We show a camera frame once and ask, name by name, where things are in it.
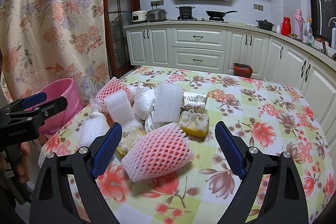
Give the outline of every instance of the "blue textured pad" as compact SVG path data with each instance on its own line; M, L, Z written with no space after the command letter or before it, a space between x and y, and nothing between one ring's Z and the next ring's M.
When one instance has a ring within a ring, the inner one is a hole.
M232 172L243 180L246 176L244 159L225 128L219 122L216 124L215 136Z
M98 176L104 174L114 152L120 143L122 133L123 131L121 125L116 124L106 140L100 146L95 157L93 158L93 167L91 170L91 176L93 178L97 179Z
M34 94L30 97L27 97L22 102L22 107L30 108L32 106L38 105L41 102L44 102L45 100L47 100L47 94L45 92L40 92L38 94Z

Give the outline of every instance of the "floral tablecloth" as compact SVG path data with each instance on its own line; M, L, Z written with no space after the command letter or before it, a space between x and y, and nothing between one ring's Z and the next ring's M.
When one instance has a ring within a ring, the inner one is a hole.
M288 151L303 183L312 222L335 191L331 154L321 126L301 92L294 87L214 73L142 66L121 80L128 87L155 88L174 83L185 91L208 95L210 129L203 138L190 136L195 157L169 175L132 183L115 155L97 184L121 224L217 223L235 195L240 180L234 176L214 138L214 126L224 121L247 145L263 153ZM54 151L67 155L78 150L81 125L91 112L85 107L42 148L39 163ZM264 176L247 220L255 218L263 202L268 176ZM88 216L76 182L70 187L80 216Z

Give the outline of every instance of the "floral curtain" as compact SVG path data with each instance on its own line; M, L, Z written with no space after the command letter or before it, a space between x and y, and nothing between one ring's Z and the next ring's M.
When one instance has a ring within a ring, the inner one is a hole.
M103 0L0 0L0 48L8 98L71 77L86 105L109 79Z

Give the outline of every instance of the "metal bolt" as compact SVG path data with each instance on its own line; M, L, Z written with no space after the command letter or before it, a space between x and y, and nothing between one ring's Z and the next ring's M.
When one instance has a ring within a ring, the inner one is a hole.
M47 154L47 158L51 159L54 155L55 155L54 152L49 152L49 153Z
M80 154L85 154L87 152L87 147L81 147L80 149L79 149L79 153Z
M256 148L256 147L250 147L250 148L249 148L249 151L250 151L252 154L256 154L256 153L258 153L258 148Z
M291 154L289 152L283 152L283 156L289 159L291 157Z

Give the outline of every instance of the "wall socket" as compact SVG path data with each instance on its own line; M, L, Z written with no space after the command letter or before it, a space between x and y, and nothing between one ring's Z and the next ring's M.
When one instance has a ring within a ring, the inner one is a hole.
M164 1L163 0L157 0L157 1L151 1L151 6L161 6L164 5Z
M259 11L263 11L263 10L264 10L263 5L254 4L254 8L255 8L256 10L259 10Z

